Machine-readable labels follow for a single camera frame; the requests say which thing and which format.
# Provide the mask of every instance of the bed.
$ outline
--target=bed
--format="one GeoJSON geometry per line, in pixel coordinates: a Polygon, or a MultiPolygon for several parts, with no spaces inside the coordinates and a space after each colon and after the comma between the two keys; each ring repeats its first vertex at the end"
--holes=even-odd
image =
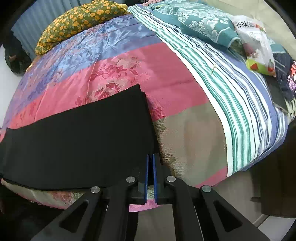
{"type": "MultiPolygon", "coordinates": [[[[244,58],[182,34],[141,5],[128,10],[131,14],[85,30],[33,61],[10,102],[0,140],[6,127],[16,129],[140,84],[162,161],[189,185],[213,186],[283,143],[294,116],[273,106],[264,77],[249,71],[244,58]]],[[[116,127],[100,128],[124,126],[119,120],[116,127]]],[[[61,209],[83,194],[2,184],[61,209]]],[[[131,205],[130,211],[156,206],[150,186],[147,204],[131,205]]]]}

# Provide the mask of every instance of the plastic bag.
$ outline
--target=plastic bag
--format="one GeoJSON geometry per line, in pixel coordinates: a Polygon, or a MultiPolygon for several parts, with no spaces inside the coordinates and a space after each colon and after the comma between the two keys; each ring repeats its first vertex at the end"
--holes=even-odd
{"type": "Polygon", "coordinates": [[[263,23],[244,15],[230,19],[246,52],[248,69],[275,77],[274,57],[263,23]]]}

